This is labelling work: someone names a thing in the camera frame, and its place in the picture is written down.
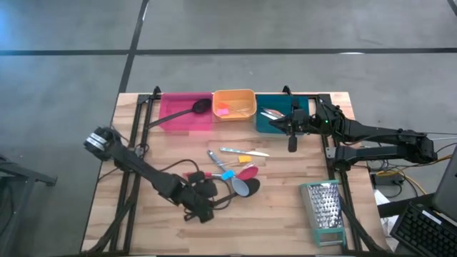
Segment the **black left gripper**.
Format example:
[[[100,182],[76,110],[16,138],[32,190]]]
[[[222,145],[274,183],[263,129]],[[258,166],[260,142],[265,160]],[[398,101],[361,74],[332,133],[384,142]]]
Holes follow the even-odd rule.
[[[185,207],[185,221],[197,217],[201,223],[214,218],[213,201],[218,194],[215,183],[206,177],[203,171],[189,173],[188,183],[180,195],[181,204]]]

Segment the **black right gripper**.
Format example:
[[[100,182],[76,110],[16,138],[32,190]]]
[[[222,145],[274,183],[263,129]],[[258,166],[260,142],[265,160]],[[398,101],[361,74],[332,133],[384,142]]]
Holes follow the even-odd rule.
[[[269,121],[269,125],[280,130],[288,131],[288,151],[296,152],[298,146],[298,139],[296,134],[317,134],[318,131],[310,124],[311,116],[309,116],[300,106],[299,98],[293,97],[291,102],[291,113],[289,116],[284,116],[276,121]]]

